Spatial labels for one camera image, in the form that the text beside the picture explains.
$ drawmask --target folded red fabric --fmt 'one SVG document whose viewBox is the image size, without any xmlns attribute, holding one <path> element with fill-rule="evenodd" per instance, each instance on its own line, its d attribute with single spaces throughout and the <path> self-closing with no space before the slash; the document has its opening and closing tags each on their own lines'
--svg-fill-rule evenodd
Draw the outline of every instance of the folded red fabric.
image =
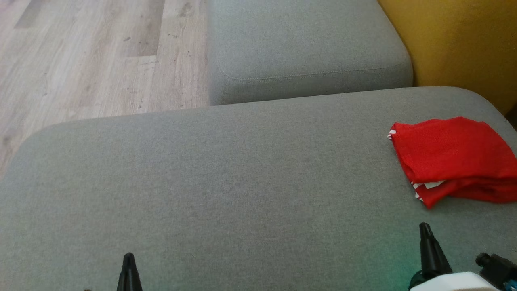
<svg viewBox="0 0 517 291">
<path fill-rule="evenodd" d="M 463 117 L 395 123 L 388 135 L 416 197 L 517 201 L 517 158 L 488 124 Z"/>
</svg>

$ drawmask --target wooden floor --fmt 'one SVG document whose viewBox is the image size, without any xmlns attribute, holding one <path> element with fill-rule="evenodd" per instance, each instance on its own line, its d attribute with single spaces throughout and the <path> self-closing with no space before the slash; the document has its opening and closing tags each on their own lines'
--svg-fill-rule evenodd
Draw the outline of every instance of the wooden floor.
<svg viewBox="0 0 517 291">
<path fill-rule="evenodd" d="M 208 105 L 206 0 L 0 0 L 0 179 L 60 122 Z"/>
</svg>

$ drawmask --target gray fabric upholstery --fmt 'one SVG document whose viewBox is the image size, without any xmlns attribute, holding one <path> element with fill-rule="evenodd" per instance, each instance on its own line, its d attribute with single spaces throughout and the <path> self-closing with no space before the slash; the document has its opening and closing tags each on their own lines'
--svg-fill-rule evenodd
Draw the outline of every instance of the gray fabric upholstery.
<svg viewBox="0 0 517 291">
<path fill-rule="evenodd" d="M 412 86 L 376 0 L 209 2 L 212 105 Z"/>
<path fill-rule="evenodd" d="M 414 198 L 398 122 L 465 116 L 517 150 L 486 100 L 407 88 L 56 125 L 0 184 L 1 290 L 406 290 L 430 223 L 454 271 L 517 259 L 517 204 Z"/>
</svg>

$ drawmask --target yellow cushion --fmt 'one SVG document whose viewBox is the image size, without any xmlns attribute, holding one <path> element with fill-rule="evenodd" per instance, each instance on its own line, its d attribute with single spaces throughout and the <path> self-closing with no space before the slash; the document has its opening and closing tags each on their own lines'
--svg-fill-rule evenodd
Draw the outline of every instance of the yellow cushion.
<svg viewBox="0 0 517 291">
<path fill-rule="evenodd" d="M 502 113 L 517 103 L 517 1 L 378 2 L 411 56 L 415 86 L 469 89 Z"/>
</svg>

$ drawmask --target gray ottoman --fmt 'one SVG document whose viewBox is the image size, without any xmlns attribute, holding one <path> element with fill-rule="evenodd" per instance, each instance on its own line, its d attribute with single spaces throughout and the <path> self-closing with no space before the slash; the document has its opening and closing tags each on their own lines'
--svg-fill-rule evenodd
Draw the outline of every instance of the gray ottoman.
<svg viewBox="0 0 517 291">
<path fill-rule="evenodd" d="M 517 150 L 485 99 L 407 88 L 65 123 L 0 184 L 0 289 L 406 290 L 428 222 L 454 271 L 517 258 L 517 204 L 414 198 L 395 122 L 465 116 Z"/>
<path fill-rule="evenodd" d="M 376 0 L 212 0 L 212 105 L 412 86 Z"/>
</svg>

